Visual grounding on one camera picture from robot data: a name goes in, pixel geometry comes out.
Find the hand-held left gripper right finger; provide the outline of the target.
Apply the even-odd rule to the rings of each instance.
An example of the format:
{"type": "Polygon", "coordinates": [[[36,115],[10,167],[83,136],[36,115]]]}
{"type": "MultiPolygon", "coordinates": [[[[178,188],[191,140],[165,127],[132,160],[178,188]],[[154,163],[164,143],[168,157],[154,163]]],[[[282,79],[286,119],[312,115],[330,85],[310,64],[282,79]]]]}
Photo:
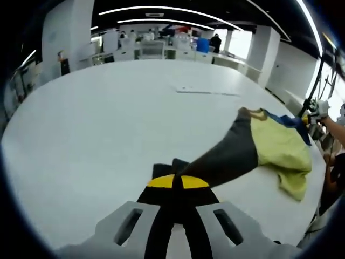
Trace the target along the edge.
{"type": "Polygon", "coordinates": [[[175,183],[191,258],[295,258],[299,248],[266,237],[259,223],[192,176],[175,183]]]}

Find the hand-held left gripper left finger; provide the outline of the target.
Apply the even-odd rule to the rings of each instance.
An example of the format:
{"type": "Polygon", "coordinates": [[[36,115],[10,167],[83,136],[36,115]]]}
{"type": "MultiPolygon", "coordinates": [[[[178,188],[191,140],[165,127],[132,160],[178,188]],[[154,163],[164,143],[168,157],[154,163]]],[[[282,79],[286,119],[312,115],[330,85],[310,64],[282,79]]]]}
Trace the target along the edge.
{"type": "Polygon", "coordinates": [[[60,250],[61,258],[166,258],[173,214],[173,176],[151,180],[136,202],[127,201],[99,221],[94,234],[60,250]]]}

